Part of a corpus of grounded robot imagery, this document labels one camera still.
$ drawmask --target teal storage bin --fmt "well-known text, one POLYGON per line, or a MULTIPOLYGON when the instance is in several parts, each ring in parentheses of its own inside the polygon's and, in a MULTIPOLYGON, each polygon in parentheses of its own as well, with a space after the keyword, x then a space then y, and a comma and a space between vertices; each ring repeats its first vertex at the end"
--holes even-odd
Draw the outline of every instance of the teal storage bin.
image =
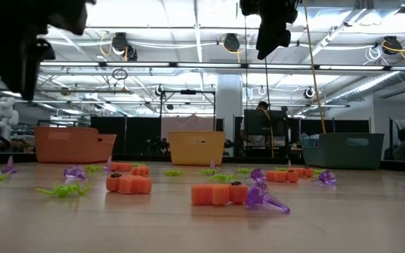
POLYGON ((309 166, 377 169, 383 141, 384 134, 320 134, 318 143, 302 141, 302 153, 309 166))

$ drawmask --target yellow storage bin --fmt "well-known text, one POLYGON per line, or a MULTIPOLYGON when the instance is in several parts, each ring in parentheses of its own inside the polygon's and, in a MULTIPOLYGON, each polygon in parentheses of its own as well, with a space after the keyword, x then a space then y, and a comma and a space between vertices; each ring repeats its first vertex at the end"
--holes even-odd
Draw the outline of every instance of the yellow storage bin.
POLYGON ((224 132, 170 131, 168 133, 172 162, 175 165, 218 166, 223 159, 224 132))

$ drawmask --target pillar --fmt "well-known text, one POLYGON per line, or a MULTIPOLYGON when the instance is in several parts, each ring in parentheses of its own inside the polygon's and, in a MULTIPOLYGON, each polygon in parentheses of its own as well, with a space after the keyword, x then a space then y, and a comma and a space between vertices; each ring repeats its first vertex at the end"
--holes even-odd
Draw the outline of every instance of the pillar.
MULTIPOLYGON (((221 74, 217 76, 217 101, 215 115, 224 120, 226 139, 234 142, 234 117, 242 117, 242 79, 239 74, 221 74)), ((233 148, 225 149, 233 156, 233 148)))

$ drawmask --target floor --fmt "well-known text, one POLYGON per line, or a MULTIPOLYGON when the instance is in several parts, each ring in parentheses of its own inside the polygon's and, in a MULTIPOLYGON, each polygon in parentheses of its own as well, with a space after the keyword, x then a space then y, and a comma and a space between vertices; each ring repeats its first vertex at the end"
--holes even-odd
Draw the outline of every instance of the floor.
POLYGON ((333 188, 309 179, 268 183, 291 208, 285 215, 193 207, 191 185, 208 180, 201 168, 166 177, 171 164, 148 165, 150 195, 108 193, 104 172, 96 172, 87 173, 85 196, 59 199, 34 189, 63 182, 63 165, 16 164, 18 173, 0 182, 0 252, 405 252, 403 172, 334 170, 333 188))

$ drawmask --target white robot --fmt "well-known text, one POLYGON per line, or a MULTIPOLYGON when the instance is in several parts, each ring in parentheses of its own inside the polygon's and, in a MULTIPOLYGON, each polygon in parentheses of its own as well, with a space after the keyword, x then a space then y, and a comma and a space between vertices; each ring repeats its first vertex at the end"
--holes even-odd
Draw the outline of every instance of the white robot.
POLYGON ((14 98, 3 97, 0 99, 0 135, 6 140, 11 140, 12 126, 18 124, 18 112, 13 109, 14 98))

